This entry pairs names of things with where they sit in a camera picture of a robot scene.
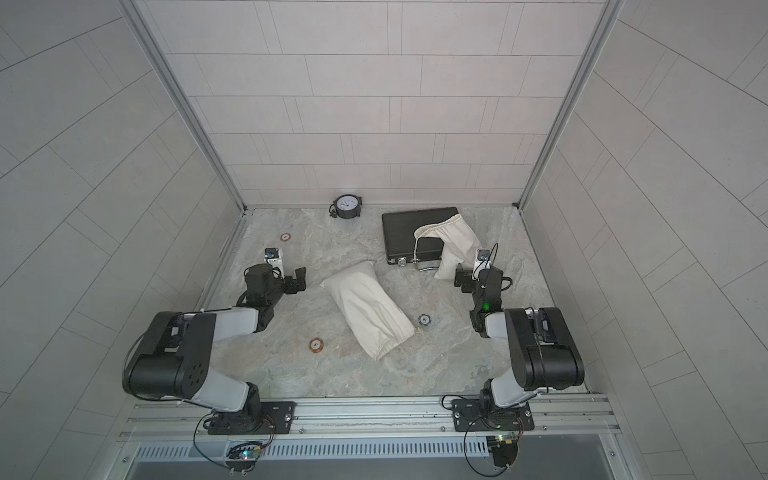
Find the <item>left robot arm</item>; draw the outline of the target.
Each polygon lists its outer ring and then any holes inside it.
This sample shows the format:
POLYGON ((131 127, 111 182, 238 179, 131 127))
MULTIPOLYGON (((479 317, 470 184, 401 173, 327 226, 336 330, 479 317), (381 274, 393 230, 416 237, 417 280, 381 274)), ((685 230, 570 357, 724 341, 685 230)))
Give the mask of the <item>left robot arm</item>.
POLYGON ((236 304, 210 311, 161 311, 131 348, 123 390, 145 401, 183 401, 211 410, 201 422, 209 435, 287 434, 296 404, 262 402, 253 383, 211 366, 216 342, 260 333, 285 295, 306 289, 306 269, 292 276, 268 263, 244 270, 246 290, 236 304))

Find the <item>cream cloth soil bag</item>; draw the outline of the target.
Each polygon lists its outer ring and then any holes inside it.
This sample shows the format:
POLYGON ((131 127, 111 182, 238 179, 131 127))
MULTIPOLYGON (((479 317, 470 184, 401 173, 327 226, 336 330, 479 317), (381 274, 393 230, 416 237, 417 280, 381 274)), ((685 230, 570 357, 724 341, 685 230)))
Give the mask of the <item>cream cloth soil bag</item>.
POLYGON ((371 261, 363 261, 326 278, 331 295, 362 349, 374 360, 410 339, 416 329, 384 291, 371 261))

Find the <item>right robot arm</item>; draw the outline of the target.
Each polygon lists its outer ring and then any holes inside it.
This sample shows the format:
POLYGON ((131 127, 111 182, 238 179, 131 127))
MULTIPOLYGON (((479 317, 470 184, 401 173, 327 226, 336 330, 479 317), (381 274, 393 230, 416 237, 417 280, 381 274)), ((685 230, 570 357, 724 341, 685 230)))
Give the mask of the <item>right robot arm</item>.
POLYGON ((518 407, 541 388, 564 390, 584 381, 584 363, 561 310, 504 308, 501 294, 512 284, 496 267, 455 270, 454 285, 474 301, 469 318, 475 332, 509 347, 511 367, 487 380, 479 394, 484 415, 518 407))

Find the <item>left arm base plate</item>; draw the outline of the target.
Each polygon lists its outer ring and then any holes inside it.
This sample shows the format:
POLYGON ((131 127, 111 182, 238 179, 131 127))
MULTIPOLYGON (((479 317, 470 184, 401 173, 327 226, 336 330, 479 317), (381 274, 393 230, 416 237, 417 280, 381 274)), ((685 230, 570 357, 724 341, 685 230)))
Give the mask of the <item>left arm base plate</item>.
POLYGON ((246 404, 239 412, 213 412, 202 425, 209 435, 287 435, 296 406, 292 401, 267 401, 254 410, 246 404))

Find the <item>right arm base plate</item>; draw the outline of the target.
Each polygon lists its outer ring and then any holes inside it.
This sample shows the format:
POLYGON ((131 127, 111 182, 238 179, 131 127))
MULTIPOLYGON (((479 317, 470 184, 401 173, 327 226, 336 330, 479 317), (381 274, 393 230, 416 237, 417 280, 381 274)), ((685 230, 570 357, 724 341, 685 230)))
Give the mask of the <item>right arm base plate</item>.
POLYGON ((443 402, 450 411, 456 432, 528 432, 535 429, 533 415, 528 404, 488 410, 478 399, 453 397, 443 402))

